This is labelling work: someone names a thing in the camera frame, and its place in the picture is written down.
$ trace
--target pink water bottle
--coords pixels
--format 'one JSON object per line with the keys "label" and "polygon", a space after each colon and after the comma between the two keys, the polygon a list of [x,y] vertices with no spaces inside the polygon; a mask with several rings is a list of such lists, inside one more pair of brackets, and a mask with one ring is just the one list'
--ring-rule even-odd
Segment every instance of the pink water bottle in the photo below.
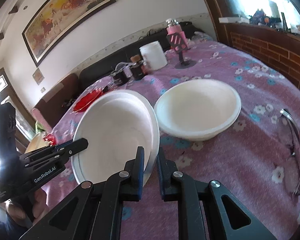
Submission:
{"label": "pink water bottle", "polygon": [[185,32],[182,31],[181,26],[176,21],[176,19],[168,19],[168,20],[166,20],[166,23],[168,24],[168,27],[167,27],[168,34],[180,33],[180,35],[181,35],[182,39],[184,40],[187,48],[189,48]]}

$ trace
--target brick wall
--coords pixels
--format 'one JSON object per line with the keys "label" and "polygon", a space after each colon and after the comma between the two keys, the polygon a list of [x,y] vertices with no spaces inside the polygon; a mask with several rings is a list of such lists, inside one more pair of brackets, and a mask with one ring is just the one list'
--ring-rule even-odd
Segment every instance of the brick wall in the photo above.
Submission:
{"label": "brick wall", "polygon": [[278,45],[230,32],[233,47],[282,73],[300,90],[300,56]]}

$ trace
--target cork lid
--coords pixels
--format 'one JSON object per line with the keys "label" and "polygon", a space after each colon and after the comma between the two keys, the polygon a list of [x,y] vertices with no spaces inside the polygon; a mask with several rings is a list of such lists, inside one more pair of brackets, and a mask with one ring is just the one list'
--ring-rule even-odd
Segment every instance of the cork lid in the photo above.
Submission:
{"label": "cork lid", "polygon": [[133,63],[136,63],[136,62],[138,62],[139,60],[141,60],[141,56],[140,56],[140,55],[135,55],[135,56],[131,57],[130,60],[131,60]]}

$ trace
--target tablecloth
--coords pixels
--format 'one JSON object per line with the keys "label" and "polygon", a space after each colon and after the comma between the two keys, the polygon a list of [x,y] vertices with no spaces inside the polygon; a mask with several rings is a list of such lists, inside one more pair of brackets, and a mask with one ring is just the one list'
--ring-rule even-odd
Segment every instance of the tablecloth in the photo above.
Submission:
{"label": "tablecloth", "polygon": [[[185,52],[187,58],[197,61],[191,68],[175,69],[178,56],[172,50],[166,56],[167,66],[117,89],[137,91],[154,106],[169,88],[190,79],[216,79],[234,87],[242,109],[230,128],[195,143],[161,133],[160,145],[179,170],[196,180],[219,180],[277,239],[288,239],[300,223],[300,196],[285,188],[283,166],[290,154],[279,141],[276,120],[280,110],[287,108],[300,128],[300,91],[252,56],[214,41],[192,42]],[[105,77],[95,82],[80,98],[109,80]],[[83,115],[72,113],[72,109],[53,129],[58,143],[73,138]],[[43,187],[48,206],[53,208],[76,186],[68,162],[66,170]],[[124,203],[121,239],[178,239],[177,203],[161,200],[155,168],[141,201]]]}

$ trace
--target sleeve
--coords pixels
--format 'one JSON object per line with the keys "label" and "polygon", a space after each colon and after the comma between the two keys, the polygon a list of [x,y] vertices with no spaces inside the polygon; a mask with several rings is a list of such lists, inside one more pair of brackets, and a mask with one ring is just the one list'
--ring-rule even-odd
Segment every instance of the sleeve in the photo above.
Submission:
{"label": "sleeve", "polygon": [[0,240],[18,240],[27,228],[19,226],[8,214],[5,223],[0,222]]}

